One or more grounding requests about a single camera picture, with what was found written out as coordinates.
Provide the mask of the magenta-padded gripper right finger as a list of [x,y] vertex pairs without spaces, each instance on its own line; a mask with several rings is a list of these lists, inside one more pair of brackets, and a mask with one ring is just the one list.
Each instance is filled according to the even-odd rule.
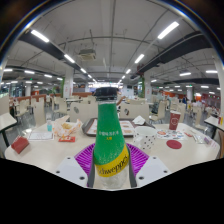
[[127,143],[129,159],[129,181],[132,188],[139,188],[157,181],[171,171],[157,156],[149,156],[136,146]]

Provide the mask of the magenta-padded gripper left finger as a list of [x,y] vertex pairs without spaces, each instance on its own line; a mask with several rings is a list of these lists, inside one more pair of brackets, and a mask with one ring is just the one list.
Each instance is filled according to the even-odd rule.
[[95,181],[95,167],[91,144],[74,157],[67,156],[56,168],[55,174],[81,187],[92,188]]

